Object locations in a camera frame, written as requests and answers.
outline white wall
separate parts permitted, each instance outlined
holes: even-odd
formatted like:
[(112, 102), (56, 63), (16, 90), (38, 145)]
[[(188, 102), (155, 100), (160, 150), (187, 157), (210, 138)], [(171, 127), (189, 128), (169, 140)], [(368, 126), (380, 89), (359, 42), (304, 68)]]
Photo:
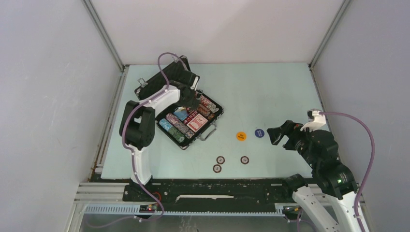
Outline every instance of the white wall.
[(63, 231), (119, 70), (80, 0), (2, 0), (0, 34), (0, 231)]
[(125, 64), (310, 62), (342, 0), (94, 0)]
[[(364, 191), (375, 231), (409, 231), (410, 1), (353, 1), (315, 68), (327, 111), (362, 119), (376, 158)], [(370, 158), (365, 130), (330, 117), (344, 162), (361, 181)]]

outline table surface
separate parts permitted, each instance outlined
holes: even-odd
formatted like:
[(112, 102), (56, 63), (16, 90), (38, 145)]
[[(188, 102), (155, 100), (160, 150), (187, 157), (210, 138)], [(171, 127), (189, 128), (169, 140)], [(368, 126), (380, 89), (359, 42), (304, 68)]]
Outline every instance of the table surface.
[[(311, 177), (311, 168), (295, 151), (270, 143), (267, 128), (286, 120), (305, 124), (307, 110), (321, 109), (308, 65), (305, 63), (192, 64), (191, 71), (201, 77), (198, 88), (224, 107), (216, 121), (218, 129), (206, 141), (196, 140), (181, 150), (160, 129), (149, 146), (154, 178), (275, 178), (299, 173)], [(139, 78), (149, 79), (157, 65), (130, 66), (116, 113), (113, 132), (102, 170), (102, 178), (129, 178), (131, 154), (121, 144), (118, 133), (125, 104), (138, 101), (134, 90)], [(262, 138), (255, 130), (262, 129)], [(240, 131), (245, 141), (236, 139)], [(220, 173), (213, 172), (218, 156), (225, 157)], [(240, 162), (242, 156), (249, 163)]]

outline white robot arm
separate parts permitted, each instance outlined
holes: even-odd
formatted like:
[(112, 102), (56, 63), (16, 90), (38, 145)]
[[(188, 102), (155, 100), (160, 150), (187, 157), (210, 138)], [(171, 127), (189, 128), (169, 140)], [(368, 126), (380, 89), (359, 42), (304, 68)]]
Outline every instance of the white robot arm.
[[(357, 184), (350, 170), (337, 158), (338, 145), (333, 135), (320, 127), (326, 124), (324, 115), (312, 109), (308, 111), (309, 122), (302, 124), (286, 121), (279, 128), (268, 129), (273, 145), (277, 145), (284, 135), (289, 137), (283, 146), (296, 150), (312, 168), (312, 176), (322, 192), (326, 194), (338, 219), (337, 223), (319, 203), (303, 177), (295, 174), (284, 179), (284, 187), (289, 196), (307, 213), (320, 232), (359, 232), (361, 228), (354, 215), (353, 205)], [(368, 226), (361, 218), (365, 231)]]
[[(147, 146), (151, 144), (155, 134), (155, 117), (165, 110), (168, 106), (177, 103), (181, 106), (186, 106), (196, 109), (199, 105), (202, 92), (197, 90), (199, 76), (188, 78), (189, 82), (186, 84), (180, 82), (171, 82), (168, 89), (160, 90), (153, 96), (157, 96), (153, 100), (140, 107), (132, 116), (125, 133), (125, 142), (128, 147), (131, 147), (134, 152), (132, 172), (138, 173), (138, 179), (145, 185), (152, 177), (149, 166), (149, 154)], [(120, 135), (122, 135), (124, 123), (131, 111), (139, 105), (138, 102), (129, 101), (125, 107), (123, 119), (120, 127)], [(131, 175), (131, 180), (138, 183), (136, 180), (136, 173)]]

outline purple cable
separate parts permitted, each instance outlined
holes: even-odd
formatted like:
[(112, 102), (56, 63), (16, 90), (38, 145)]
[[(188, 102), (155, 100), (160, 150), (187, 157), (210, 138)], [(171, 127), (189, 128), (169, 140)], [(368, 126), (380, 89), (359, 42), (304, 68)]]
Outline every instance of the purple cable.
[(309, 224), (309, 226), (312, 227), (313, 231), (316, 232), (316, 226), (312, 222), (301, 219), (302, 214), (303, 214), (303, 209), (300, 209), (300, 211), (297, 214), (297, 219), (296, 220), (289, 220), (289, 218), (286, 215), (285, 215), (285, 219), (289, 222), (296, 222), (297, 232), (299, 232), (299, 222), (300, 221)]
[(371, 155), (370, 155), (369, 165), (368, 165), (368, 167), (367, 167), (365, 176), (363, 177), (362, 184), (360, 185), (360, 188), (359, 188), (359, 190), (357, 191), (356, 198), (354, 198), (354, 213), (355, 213), (355, 215), (356, 215), (357, 222), (359, 223), (360, 229), (362, 230), (362, 232), (365, 232), (365, 228), (364, 228), (364, 226), (363, 226), (362, 220), (358, 217), (358, 216), (359, 216), (358, 206), (359, 206), (360, 196), (362, 195), (363, 188), (365, 187), (367, 178), (369, 177), (370, 170), (371, 170), (371, 167), (372, 167), (373, 161), (374, 161), (375, 145), (374, 145), (373, 135), (372, 135), (372, 133), (371, 133), (369, 127), (367, 127), (364, 122), (362, 122), (362, 121), (359, 120), (358, 118), (355, 118), (355, 117), (353, 117), (353, 116), (351, 116), (351, 115), (344, 114), (344, 113), (338, 113), (338, 112), (320, 112), (319, 114), (320, 114), (320, 115), (338, 115), (338, 116), (345, 116), (345, 117), (351, 118), (351, 119), (355, 120), (356, 122), (360, 123), (360, 125), (362, 125), (362, 126), (365, 128), (365, 130), (367, 131), (367, 133), (368, 133), (368, 135), (369, 135), (369, 137), (370, 137)]
[(300, 209), (299, 212), (297, 213), (297, 217), (296, 217), (296, 228), (297, 228), (297, 232), (299, 232), (299, 219), (300, 219), (300, 214), (302, 213), (303, 209)]
[(126, 132), (126, 130), (127, 130), (127, 128), (128, 128), (128, 125), (129, 125), (129, 123), (130, 123), (130, 121), (131, 121), (131, 118), (133, 117), (133, 115), (135, 114), (135, 112), (136, 112), (139, 108), (141, 108), (143, 105), (147, 104), (150, 100), (152, 100), (152, 101), (155, 100), (158, 96), (160, 96), (161, 94), (163, 94), (163, 93), (169, 88), (169, 80), (168, 80), (168, 77), (165, 75), (165, 73), (164, 73), (164, 71), (162, 70), (161, 65), (160, 65), (160, 59), (161, 59), (161, 57), (164, 56), (164, 55), (172, 55), (172, 56), (176, 57), (179, 61), (181, 61), (182, 65), (184, 66), (184, 69), (185, 69), (185, 70), (188, 69), (187, 66), (185, 65), (184, 61), (183, 61), (181, 58), (179, 58), (176, 54), (170, 53), (170, 52), (164, 52), (164, 53), (162, 53), (162, 54), (158, 57), (158, 68), (160, 69), (160, 72), (161, 72), (161, 74), (163, 75), (163, 77), (164, 77), (164, 79), (165, 79), (165, 81), (166, 81), (166, 87), (165, 87), (165, 89), (159, 91), (159, 92), (158, 92), (157, 94), (155, 94), (153, 97), (147, 99), (146, 101), (144, 101), (143, 103), (141, 103), (141, 104), (139, 104), (137, 107), (135, 107), (135, 108), (131, 111), (131, 113), (128, 115), (127, 119), (125, 120), (124, 129), (122, 130), (122, 133), (121, 133), (122, 146), (123, 146), (125, 149), (130, 150), (130, 151), (131, 151), (131, 154), (132, 154), (132, 155), (131, 155), (132, 171), (133, 171), (133, 173), (134, 173), (135, 179), (137, 180), (137, 182), (138, 182), (139, 186), (142, 188), (142, 190), (143, 190), (146, 194), (148, 194), (148, 196), (150, 196), (152, 199), (154, 199), (154, 200), (158, 203), (158, 205), (161, 207), (161, 214), (160, 214), (159, 217), (149, 218), (149, 219), (140, 218), (141, 221), (142, 221), (142, 220), (143, 220), (143, 221), (154, 221), (154, 220), (157, 220), (157, 219), (161, 218), (161, 217), (164, 215), (165, 210), (164, 210), (164, 206), (162, 205), (162, 203), (144, 187), (144, 185), (141, 183), (140, 179), (138, 178), (137, 170), (136, 170), (135, 163), (134, 163), (135, 158), (134, 158), (134, 155), (133, 155), (133, 154), (135, 153), (135, 151), (134, 151), (131, 147), (128, 147), (128, 146), (125, 144), (125, 132)]

